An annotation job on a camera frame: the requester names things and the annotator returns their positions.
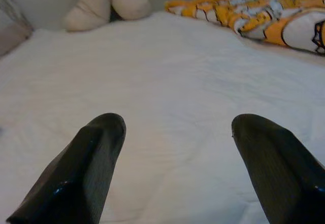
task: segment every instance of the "beige plush toy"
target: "beige plush toy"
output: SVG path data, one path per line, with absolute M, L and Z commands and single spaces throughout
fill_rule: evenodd
M 149 0 L 79 0 L 66 17 L 63 25 L 67 31 L 86 31 L 110 20 L 111 6 L 124 20 L 136 20 L 150 15 Z

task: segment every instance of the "cartoon print fabric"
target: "cartoon print fabric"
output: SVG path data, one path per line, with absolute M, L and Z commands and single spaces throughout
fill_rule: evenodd
M 325 0 L 171 1 L 166 10 L 230 27 L 246 38 L 325 54 Z

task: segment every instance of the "white bedsheet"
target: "white bedsheet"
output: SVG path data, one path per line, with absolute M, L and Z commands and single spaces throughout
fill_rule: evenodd
M 83 34 L 38 30 L 0 61 L 0 220 L 80 127 L 116 112 L 127 137 L 101 223 L 268 223 L 231 122 L 265 116 L 325 163 L 318 63 L 167 13 Z

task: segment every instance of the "stuffed animal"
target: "stuffed animal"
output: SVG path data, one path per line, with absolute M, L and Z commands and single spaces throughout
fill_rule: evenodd
M 124 20 L 136 20 L 151 14 L 149 0 L 79 0 L 64 18 L 67 31 L 86 31 L 110 21 L 111 6 Z

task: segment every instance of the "pillowcase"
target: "pillowcase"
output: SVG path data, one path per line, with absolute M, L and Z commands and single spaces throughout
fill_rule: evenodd
M 0 56 L 24 42 L 32 32 L 13 0 L 0 0 Z

